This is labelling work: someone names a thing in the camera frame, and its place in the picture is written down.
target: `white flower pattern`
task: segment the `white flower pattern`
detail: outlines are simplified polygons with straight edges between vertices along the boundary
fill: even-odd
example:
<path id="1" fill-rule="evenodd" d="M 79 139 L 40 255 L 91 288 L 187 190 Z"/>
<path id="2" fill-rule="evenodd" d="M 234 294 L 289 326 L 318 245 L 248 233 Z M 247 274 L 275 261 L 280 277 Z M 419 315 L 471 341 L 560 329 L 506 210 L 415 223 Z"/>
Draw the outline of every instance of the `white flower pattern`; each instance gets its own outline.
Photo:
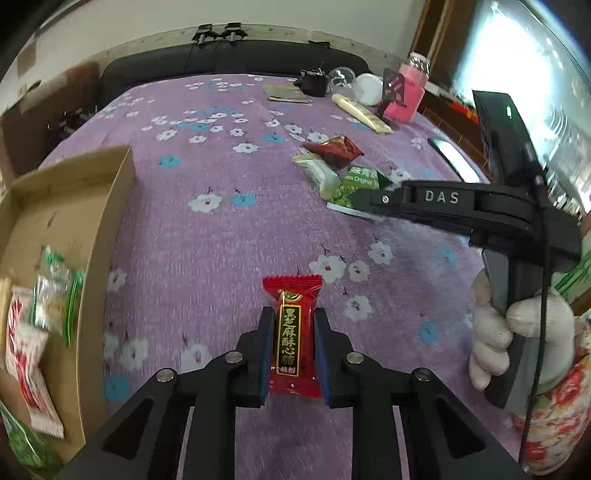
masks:
<path id="1" fill-rule="evenodd" d="M 161 134 L 156 135 L 156 140 L 159 142 L 163 140 L 169 140 L 170 138 L 174 137 L 177 134 L 176 130 L 165 130 Z"/>
<path id="2" fill-rule="evenodd" d="M 206 346 L 194 343 L 181 354 L 181 373 L 200 370 L 212 360 L 212 354 Z"/>
<path id="3" fill-rule="evenodd" d="M 234 152 L 237 153 L 253 153 L 258 150 L 258 146 L 253 145 L 251 143 L 241 143 L 233 147 L 232 149 L 234 150 Z"/>
<path id="4" fill-rule="evenodd" d="M 355 295 L 347 301 L 345 308 L 345 316 L 357 322 L 358 320 L 366 320 L 370 313 L 374 310 L 369 304 L 367 297 L 363 295 Z"/>
<path id="5" fill-rule="evenodd" d="M 203 143 L 207 140 L 207 137 L 203 135 L 195 135 L 194 137 L 189 138 L 189 143 Z"/>
<path id="6" fill-rule="evenodd" d="M 310 132 L 308 134 L 308 140 L 315 142 L 315 143 L 326 142 L 328 139 L 329 139 L 328 135 L 321 134 L 320 132 Z"/>
<path id="7" fill-rule="evenodd" d="M 419 137 L 414 137 L 411 141 L 411 146 L 416 148 L 417 150 L 421 150 L 423 147 L 423 140 L 421 140 Z"/>
<path id="8" fill-rule="evenodd" d="M 214 193 L 202 193 L 196 199 L 188 203 L 189 208 L 194 212 L 209 213 L 220 206 L 222 197 Z"/>
<path id="9" fill-rule="evenodd" d="M 134 338 L 121 349 L 119 363 L 127 370 L 133 371 L 142 367 L 148 358 L 148 341 L 145 338 Z"/>
<path id="10" fill-rule="evenodd" d="M 318 260 L 310 262 L 309 266 L 310 270 L 316 275 L 322 275 L 326 283 L 332 283 L 337 278 L 343 278 L 347 269 L 347 264 L 336 255 L 331 255 L 330 257 L 321 255 L 318 257 Z"/>
<path id="11" fill-rule="evenodd" d="M 404 182 L 404 180 L 409 180 L 412 177 L 410 176 L 410 174 L 401 169 L 401 168 L 397 168 L 396 170 L 392 170 L 392 173 L 390 174 L 390 176 L 388 177 L 390 179 L 390 181 L 392 183 L 394 183 L 394 185 L 400 185 L 400 183 Z"/>
<path id="12" fill-rule="evenodd" d="M 356 260 L 349 265 L 351 281 L 359 283 L 366 281 L 369 276 L 369 265 L 361 260 Z"/>
<path id="13" fill-rule="evenodd" d="M 302 129 L 300 127 L 298 127 L 297 125 L 283 125 L 283 128 L 285 128 L 288 132 L 293 133 L 293 134 L 302 133 Z"/>
<path id="14" fill-rule="evenodd" d="M 119 348 L 119 337 L 110 332 L 103 335 L 103 359 L 111 360 L 115 357 L 115 352 Z"/>
<path id="15" fill-rule="evenodd" d="M 378 265 L 390 265 L 392 260 L 392 248 L 382 242 L 371 244 L 371 249 L 368 250 L 368 257 L 371 258 Z"/>
<path id="16" fill-rule="evenodd" d="M 107 291 L 119 291 L 127 281 L 127 273 L 117 268 L 109 273 L 107 280 Z"/>

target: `white lid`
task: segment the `white lid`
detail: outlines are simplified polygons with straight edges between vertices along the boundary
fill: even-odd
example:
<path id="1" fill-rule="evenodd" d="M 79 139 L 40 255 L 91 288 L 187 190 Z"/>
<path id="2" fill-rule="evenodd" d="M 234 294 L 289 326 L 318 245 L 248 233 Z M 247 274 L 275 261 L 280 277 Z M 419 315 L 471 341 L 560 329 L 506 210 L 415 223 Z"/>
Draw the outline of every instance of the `white lid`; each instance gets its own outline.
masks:
<path id="1" fill-rule="evenodd" d="M 431 63 L 425 55 L 421 55 L 420 53 L 417 53 L 415 51 L 412 51 L 411 53 L 408 54 L 408 58 L 410 58 L 410 57 L 415 57 L 416 59 L 422 60 L 426 63 Z"/>

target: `das logo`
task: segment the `das logo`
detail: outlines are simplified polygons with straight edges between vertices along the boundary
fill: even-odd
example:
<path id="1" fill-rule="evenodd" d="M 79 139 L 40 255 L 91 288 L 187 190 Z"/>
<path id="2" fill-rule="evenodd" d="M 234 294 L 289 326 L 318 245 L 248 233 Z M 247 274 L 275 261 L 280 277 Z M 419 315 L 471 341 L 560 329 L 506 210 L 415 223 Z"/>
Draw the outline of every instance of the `das logo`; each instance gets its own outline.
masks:
<path id="1" fill-rule="evenodd" d="M 457 192 L 439 190 L 439 192 L 437 193 L 433 190 L 426 190 L 425 201 L 455 204 L 457 203 Z"/>

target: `floral bedsheet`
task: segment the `floral bedsheet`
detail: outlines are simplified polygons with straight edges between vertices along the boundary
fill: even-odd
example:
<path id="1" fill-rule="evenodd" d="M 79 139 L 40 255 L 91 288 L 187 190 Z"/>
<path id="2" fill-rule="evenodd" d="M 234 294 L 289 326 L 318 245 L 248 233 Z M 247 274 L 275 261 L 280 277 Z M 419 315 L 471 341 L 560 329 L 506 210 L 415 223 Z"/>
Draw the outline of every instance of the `floral bedsheet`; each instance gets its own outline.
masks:
<path id="1" fill-rule="evenodd" d="M 470 285 L 482 268 L 465 238 L 401 219 L 329 210 L 291 161 L 303 141 L 347 135 L 357 164 L 393 179 L 457 180 L 421 115 L 378 135 L 330 98 L 271 102 L 246 74 L 134 87 L 45 164 L 131 144 L 138 181 L 113 253 L 104 317 L 105 396 L 115 411 L 163 367 L 203 368 L 273 305 L 266 275 L 317 273 L 333 329 L 388 368 L 431 368 L 515 455 L 518 435 L 468 379 Z M 350 478 L 352 416 L 321 400 L 271 395 L 239 410 L 236 477 Z"/>

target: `plastic wrapper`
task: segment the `plastic wrapper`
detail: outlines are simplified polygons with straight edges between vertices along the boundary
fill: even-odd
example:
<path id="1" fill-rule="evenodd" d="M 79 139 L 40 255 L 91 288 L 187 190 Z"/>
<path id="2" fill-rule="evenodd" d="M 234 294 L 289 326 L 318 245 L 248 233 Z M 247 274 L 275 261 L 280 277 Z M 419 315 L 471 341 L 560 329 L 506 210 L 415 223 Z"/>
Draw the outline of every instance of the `plastic wrapper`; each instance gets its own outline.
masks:
<path id="1" fill-rule="evenodd" d="M 293 163 L 304 167 L 312 183 L 318 188 L 323 200 L 330 200 L 334 191 L 339 187 L 339 176 L 315 153 L 294 155 Z"/>
<path id="2" fill-rule="evenodd" d="M 1 401 L 0 414 L 2 414 L 10 448 L 19 463 L 45 479 L 53 478 L 63 466 L 53 446 L 41 435 L 18 421 Z"/>
<path id="3" fill-rule="evenodd" d="M 64 426 L 53 406 L 39 362 L 49 333 L 18 322 L 14 339 L 14 358 L 22 396 L 31 416 L 31 428 L 54 437 L 64 437 Z"/>
<path id="4" fill-rule="evenodd" d="M 352 166 L 333 193 L 331 202 L 349 209 L 353 208 L 351 197 L 359 189 L 378 190 L 390 185 L 392 181 L 375 168 Z"/>
<path id="5" fill-rule="evenodd" d="M 334 137 L 324 143 L 307 142 L 304 148 L 322 157 L 334 168 L 344 168 L 363 152 L 348 137 Z"/>
<path id="6" fill-rule="evenodd" d="M 44 259 L 48 275 L 38 275 L 33 291 L 31 324 L 64 336 L 68 299 L 73 274 L 66 267 L 64 258 L 46 247 Z"/>
<path id="7" fill-rule="evenodd" d="M 312 312 L 322 276 L 265 277 L 262 285 L 278 301 L 270 391 L 319 398 Z"/>
<path id="8" fill-rule="evenodd" d="M 72 337 L 74 335 L 74 325 L 78 318 L 80 311 L 80 299 L 82 297 L 82 287 L 84 286 L 84 272 L 77 271 L 72 282 L 72 287 L 68 294 L 66 306 L 66 318 L 64 321 L 63 337 L 66 347 L 72 345 Z"/>
<path id="9" fill-rule="evenodd" d="M 6 323 L 12 298 L 12 280 L 0 276 L 0 369 L 6 370 Z"/>
<path id="10" fill-rule="evenodd" d="M 17 359 L 15 357 L 15 337 L 18 324 L 28 319 L 33 291 L 30 288 L 12 287 L 12 297 L 8 308 L 6 322 L 5 364 L 6 371 L 14 378 L 17 377 Z"/>

